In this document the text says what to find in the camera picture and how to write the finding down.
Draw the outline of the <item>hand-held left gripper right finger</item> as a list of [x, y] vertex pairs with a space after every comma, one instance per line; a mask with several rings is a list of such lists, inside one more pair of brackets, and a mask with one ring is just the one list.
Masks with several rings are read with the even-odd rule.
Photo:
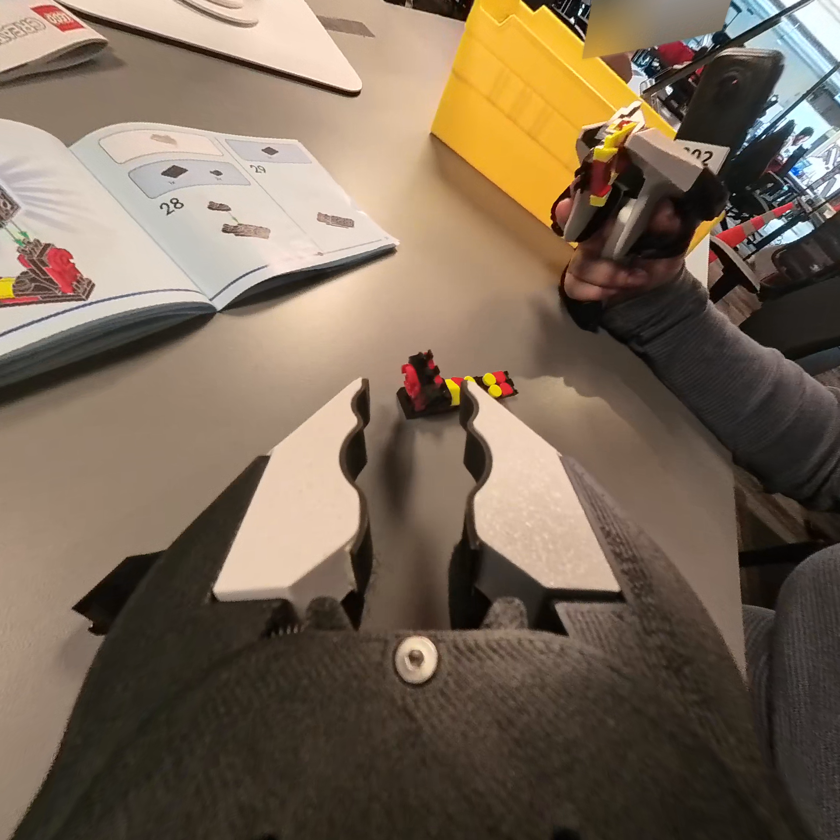
[[474, 480], [449, 564], [449, 618], [483, 621], [516, 599], [528, 621], [558, 621], [560, 603], [623, 602], [575, 463], [477, 383], [461, 389], [465, 467]]

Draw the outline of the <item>person's right forearm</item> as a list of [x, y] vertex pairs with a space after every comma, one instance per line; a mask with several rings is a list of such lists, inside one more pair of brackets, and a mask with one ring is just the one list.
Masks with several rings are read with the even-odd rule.
[[744, 334], [687, 269], [606, 308], [602, 326], [766, 491], [838, 513], [838, 390]]

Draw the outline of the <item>yellow plastic bin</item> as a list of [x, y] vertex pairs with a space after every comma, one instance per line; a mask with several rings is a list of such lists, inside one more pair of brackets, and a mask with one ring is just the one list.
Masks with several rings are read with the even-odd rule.
[[540, 222], [578, 167], [575, 142], [637, 100], [546, 7], [474, 2], [431, 132]]

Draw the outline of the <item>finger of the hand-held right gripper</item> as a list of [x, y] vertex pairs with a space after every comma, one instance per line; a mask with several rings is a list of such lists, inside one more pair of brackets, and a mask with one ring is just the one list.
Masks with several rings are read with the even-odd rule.
[[[629, 174], [621, 178], [621, 199], [605, 240], [609, 260], [672, 256], [689, 235], [704, 205], [706, 167], [679, 143], [656, 129], [643, 129], [626, 142]], [[661, 203], [670, 203], [679, 219], [669, 234], [652, 231]]]
[[608, 221], [608, 195], [570, 188], [570, 212], [563, 226], [563, 239], [578, 245], [604, 228]]

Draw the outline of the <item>red yellow lego assembly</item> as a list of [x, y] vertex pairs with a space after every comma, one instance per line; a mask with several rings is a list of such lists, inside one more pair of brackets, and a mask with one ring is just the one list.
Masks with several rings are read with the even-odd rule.
[[613, 184], [629, 166], [627, 142], [646, 127], [643, 103], [636, 100], [604, 122], [585, 125], [576, 141], [579, 166], [573, 187], [592, 207], [606, 205]]

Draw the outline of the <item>person's right hand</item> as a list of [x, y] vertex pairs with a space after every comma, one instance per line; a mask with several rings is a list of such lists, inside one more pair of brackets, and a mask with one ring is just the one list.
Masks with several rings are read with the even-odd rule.
[[[553, 221], [565, 229], [572, 199], [565, 197], [553, 210]], [[680, 220], [670, 198], [659, 201], [647, 232], [655, 237], [672, 238]], [[601, 257], [609, 231], [604, 227], [578, 244], [560, 280], [560, 288], [570, 300], [614, 303], [645, 294], [677, 279], [686, 263], [686, 253], [667, 259], [637, 259], [623, 264]]]

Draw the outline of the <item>orange traffic cone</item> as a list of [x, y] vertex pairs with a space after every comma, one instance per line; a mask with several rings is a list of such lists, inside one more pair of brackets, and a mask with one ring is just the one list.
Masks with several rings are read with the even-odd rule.
[[782, 206], [775, 207], [762, 215], [751, 217], [745, 222], [735, 224], [722, 230], [719, 234], [715, 234], [710, 237], [710, 245], [718, 242], [719, 244], [723, 243], [731, 249], [734, 249], [747, 238], [760, 231], [764, 226], [787, 215], [793, 209], [796, 209], [796, 207], [797, 205], [795, 202], [789, 202]]

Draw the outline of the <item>open instruction booklet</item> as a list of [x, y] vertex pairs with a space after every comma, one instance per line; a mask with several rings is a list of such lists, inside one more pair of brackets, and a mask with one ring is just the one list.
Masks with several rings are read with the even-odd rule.
[[296, 140], [4, 119], [1, 152], [3, 389], [398, 246]]

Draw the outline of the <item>person's torso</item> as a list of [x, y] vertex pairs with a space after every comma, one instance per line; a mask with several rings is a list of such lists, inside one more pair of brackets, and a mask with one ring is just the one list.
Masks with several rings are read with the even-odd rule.
[[745, 605], [754, 725], [766, 763], [814, 838], [839, 838], [839, 552], [821, 549], [773, 608]]

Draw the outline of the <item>closed instruction booklet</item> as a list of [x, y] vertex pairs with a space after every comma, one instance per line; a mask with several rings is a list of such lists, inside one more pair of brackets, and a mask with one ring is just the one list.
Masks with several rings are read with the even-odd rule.
[[57, 2], [1, 2], [1, 83], [74, 67], [108, 40]]

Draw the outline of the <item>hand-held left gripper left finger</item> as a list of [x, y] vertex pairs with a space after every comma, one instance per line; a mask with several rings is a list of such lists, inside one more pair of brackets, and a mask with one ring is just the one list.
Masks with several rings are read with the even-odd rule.
[[362, 613], [372, 547], [356, 479], [370, 409], [360, 377], [268, 453], [213, 587], [220, 602], [283, 600], [303, 614], [327, 596]]

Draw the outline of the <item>beaded lego tail assembly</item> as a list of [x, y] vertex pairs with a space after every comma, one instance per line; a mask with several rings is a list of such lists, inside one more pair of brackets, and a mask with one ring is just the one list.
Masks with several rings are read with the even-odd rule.
[[477, 385], [496, 401], [518, 394], [508, 371], [489, 371], [480, 375], [446, 377], [442, 375], [431, 350], [411, 355], [402, 365], [402, 386], [396, 399], [406, 419], [420, 419], [452, 413], [459, 409], [466, 383]]

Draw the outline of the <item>wooden book stand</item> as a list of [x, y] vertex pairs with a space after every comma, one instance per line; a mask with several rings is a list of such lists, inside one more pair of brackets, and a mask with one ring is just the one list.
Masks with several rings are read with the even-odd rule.
[[304, 1], [67, 1], [145, 35], [356, 96], [362, 80]]

